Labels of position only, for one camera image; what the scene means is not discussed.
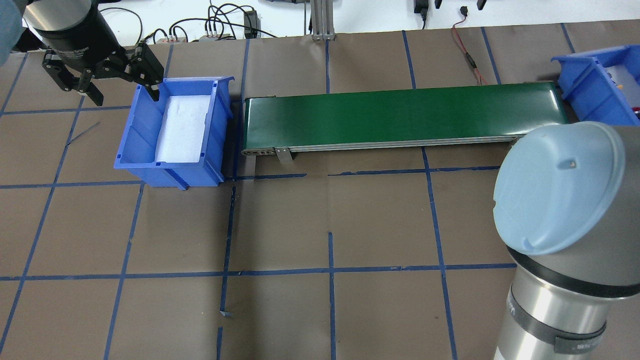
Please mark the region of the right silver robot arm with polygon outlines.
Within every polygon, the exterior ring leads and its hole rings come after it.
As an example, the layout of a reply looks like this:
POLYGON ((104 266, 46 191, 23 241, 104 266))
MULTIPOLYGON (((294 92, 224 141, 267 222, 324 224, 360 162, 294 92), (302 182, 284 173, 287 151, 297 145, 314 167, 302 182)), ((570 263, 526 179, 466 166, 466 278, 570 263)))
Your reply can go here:
POLYGON ((639 293, 639 128, 547 125, 507 153, 493 219, 516 264, 496 360, 587 360, 639 293))

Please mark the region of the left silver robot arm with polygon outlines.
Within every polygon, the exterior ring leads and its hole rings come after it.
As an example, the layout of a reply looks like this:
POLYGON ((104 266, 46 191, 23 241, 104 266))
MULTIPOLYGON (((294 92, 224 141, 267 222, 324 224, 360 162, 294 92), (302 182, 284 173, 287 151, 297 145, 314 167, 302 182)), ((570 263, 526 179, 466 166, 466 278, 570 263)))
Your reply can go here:
POLYGON ((162 64, 144 41, 130 49, 121 46, 96 0, 3 0, 2 63, 19 42, 23 21, 48 46, 42 67, 62 91, 78 92, 101 106, 104 96, 93 79, 119 78, 160 100, 162 64))

